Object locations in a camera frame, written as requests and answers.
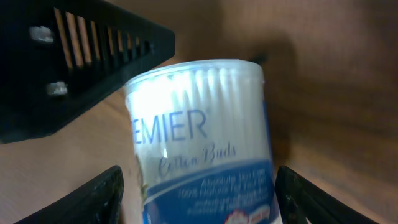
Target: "container lid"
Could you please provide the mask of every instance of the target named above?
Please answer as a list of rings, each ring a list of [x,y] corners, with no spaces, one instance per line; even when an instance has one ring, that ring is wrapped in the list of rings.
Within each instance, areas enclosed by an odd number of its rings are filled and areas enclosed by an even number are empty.
[[[254,62],[248,62],[238,59],[216,59],[216,60],[199,60],[194,62],[178,63],[169,65],[148,72],[144,72],[126,82],[126,86],[134,85],[138,82],[144,81],[148,78],[155,78],[161,75],[170,75],[174,72],[181,72],[184,70],[198,70],[198,69],[211,69],[211,68],[234,68],[239,70],[252,70],[251,74],[262,74],[260,65]]]

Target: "wooden surface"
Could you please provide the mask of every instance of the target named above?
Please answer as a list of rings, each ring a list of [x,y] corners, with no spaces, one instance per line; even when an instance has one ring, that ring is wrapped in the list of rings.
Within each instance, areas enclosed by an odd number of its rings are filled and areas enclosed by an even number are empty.
[[[113,0],[176,33],[166,64],[250,59],[263,68],[275,164],[287,164],[379,223],[398,223],[397,1]],[[120,90],[48,138],[0,146],[0,223],[100,172],[124,172],[123,217],[139,223]]]

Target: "black object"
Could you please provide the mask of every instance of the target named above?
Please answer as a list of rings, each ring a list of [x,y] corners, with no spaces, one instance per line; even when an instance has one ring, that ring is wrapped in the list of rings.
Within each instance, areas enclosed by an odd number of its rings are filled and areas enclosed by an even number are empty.
[[[0,25],[3,143],[56,132],[133,76],[174,55],[172,31],[100,0],[0,1]],[[59,82],[66,94],[52,90]]]
[[[279,167],[276,196],[284,224],[373,224],[286,166]]]
[[[72,193],[17,222],[18,224],[116,224],[123,197],[123,173],[113,166]]]

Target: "brand name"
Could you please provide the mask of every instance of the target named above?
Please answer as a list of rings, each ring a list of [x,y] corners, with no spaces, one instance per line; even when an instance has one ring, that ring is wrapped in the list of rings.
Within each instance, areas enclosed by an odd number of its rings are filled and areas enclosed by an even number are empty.
[[[132,134],[135,144],[185,141],[197,136],[207,138],[205,123],[206,114],[202,110],[173,111],[150,119],[134,119]]]

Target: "cylindrical container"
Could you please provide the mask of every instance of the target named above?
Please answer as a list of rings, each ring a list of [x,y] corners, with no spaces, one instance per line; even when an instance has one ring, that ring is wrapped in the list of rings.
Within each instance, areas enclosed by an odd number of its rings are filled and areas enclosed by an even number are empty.
[[[204,60],[126,83],[146,224],[271,223],[279,215],[262,68]]]

